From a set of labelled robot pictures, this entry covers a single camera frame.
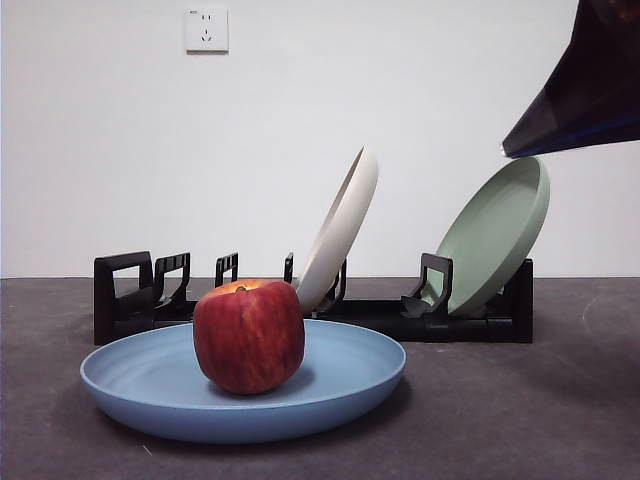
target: red apple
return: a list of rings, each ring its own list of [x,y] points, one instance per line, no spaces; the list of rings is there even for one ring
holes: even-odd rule
[[[236,394],[271,390],[300,367],[304,322],[294,288],[279,280],[239,280],[196,304],[193,341],[200,369]]]

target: white plate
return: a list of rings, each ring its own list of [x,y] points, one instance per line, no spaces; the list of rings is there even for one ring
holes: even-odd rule
[[[378,182],[378,162],[362,147],[342,182],[300,275],[296,292],[302,310],[313,310],[333,284],[362,221]]]

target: black object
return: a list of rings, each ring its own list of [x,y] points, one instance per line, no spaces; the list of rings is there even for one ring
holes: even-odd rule
[[[191,256],[182,253],[158,258],[155,279],[149,252],[134,252],[94,260],[93,342],[104,345],[153,328],[190,321],[195,301],[187,300]],[[138,267],[138,289],[116,297],[113,272]],[[182,280],[170,297],[163,297],[166,273],[182,269]]]
[[[94,261],[94,343],[103,345],[117,338],[153,328],[186,323],[193,317],[196,301],[187,300],[190,272],[189,253],[159,258],[155,279],[149,252],[135,252]],[[139,267],[138,289],[116,297],[113,272]],[[170,297],[162,297],[164,275],[182,268],[182,280]],[[442,291],[430,305],[420,300],[427,271],[443,274]],[[214,285],[224,282],[231,270],[231,281],[238,279],[238,253],[218,258]],[[347,261],[312,317],[359,325],[384,333],[396,340],[422,342],[518,342],[533,341],[533,262],[529,259],[507,282],[502,292],[487,303],[477,318],[452,317],[448,301],[453,280],[453,260],[423,253],[420,281],[408,296],[399,300],[345,300]],[[285,259],[284,279],[293,280],[293,253]]]
[[[443,274],[442,293],[433,305],[420,300],[427,271]],[[533,262],[527,259],[503,291],[487,303],[477,318],[452,317],[448,312],[453,261],[422,254],[420,282],[400,300],[344,300],[346,263],[341,272],[341,293],[328,295],[325,309],[314,318],[367,327],[396,340],[421,342],[533,342]]]
[[[503,142],[509,157],[640,139],[640,0],[580,0],[571,41]]]

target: table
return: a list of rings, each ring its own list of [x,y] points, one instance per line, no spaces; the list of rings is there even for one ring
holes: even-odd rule
[[[415,282],[350,279],[348,297]],[[640,478],[638,278],[536,279],[533,344],[406,342],[403,379],[369,414],[245,446],[151,437],[96,408],[79,375],[96,348],[91,279],[1,286],[7,480]],[[211,286],[193,279],[189,295]]]

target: plate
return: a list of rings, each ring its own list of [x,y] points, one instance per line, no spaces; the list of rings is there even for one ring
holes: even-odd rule
[[[518,271],[549,207],[550,182],[536,157],[517,159],[496,173],[453,222],[437,255],[453,259],[449,313],[474,314]],[[427,273],[422,299],[433,303],[442,276]]]
[[[378,162],[362,147],[336,195],[296,288],[305,313],[322,301],[347,258],[378,182]]]
[[[80,367],[98,407],[136,430],[199,443],[259,443],[349,422],[382,402],[404,369],[402,346],[380,333],[305,320],[298,371],[271,392],[231,395],[200,371],[191,324],[115,341]]]

